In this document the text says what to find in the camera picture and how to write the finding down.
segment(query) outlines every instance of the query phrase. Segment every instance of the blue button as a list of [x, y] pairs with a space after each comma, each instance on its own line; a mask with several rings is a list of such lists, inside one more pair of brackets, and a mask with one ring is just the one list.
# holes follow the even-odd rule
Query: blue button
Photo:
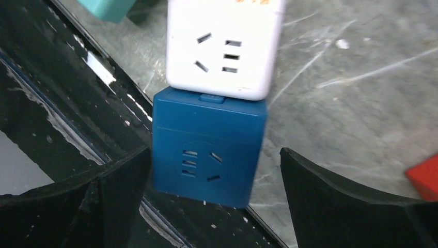
[[204, 102], [212, 102], [218, 104], [222, 104], [225, 101], [225, 97], [215, 96], [210, 94], [202, 94], [199, 99]]

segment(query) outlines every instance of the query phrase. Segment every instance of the red block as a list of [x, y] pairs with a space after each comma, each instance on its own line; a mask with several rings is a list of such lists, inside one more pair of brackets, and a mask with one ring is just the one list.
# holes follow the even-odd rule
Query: red block
[[405, 171], [424, 200], [438, 201], [438, 154]]

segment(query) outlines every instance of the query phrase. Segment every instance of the gray marble surface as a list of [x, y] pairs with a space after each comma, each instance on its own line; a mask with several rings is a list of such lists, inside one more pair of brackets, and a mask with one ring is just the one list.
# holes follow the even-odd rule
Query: gray marble surface
[[[167, 1], [139, 0], [119, 24], [60, 1], [149, 98], [166, 87]], [[438, 150], [436, 0], [289, 0], [275, 76], [251, 207], [285, 243], [297, 246], [281, 147], [418, 197], [403, 172]]]

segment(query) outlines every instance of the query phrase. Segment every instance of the blue cube socket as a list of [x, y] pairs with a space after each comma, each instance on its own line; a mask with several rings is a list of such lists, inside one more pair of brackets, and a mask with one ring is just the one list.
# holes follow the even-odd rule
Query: blue cube socket
[[93, 16], [119, 23], [132, 8], [136, 0], [77, 0]]
[[153, 187], [236, 208], [248, 206], [267, 119], [265, 101], [171, 87], [153, 99]]

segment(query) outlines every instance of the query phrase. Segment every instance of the three-prong outlet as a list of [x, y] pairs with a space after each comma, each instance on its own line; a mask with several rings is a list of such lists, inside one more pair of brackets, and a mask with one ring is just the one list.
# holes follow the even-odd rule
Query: three-prong outlet
[[284, 0], [169, 0], [169, 85], [244, 100], [264, 99], [284, 8]]
[[168, 87], [153, 99], [153, 187], [245, 208], [267, 119], [250, 102]]

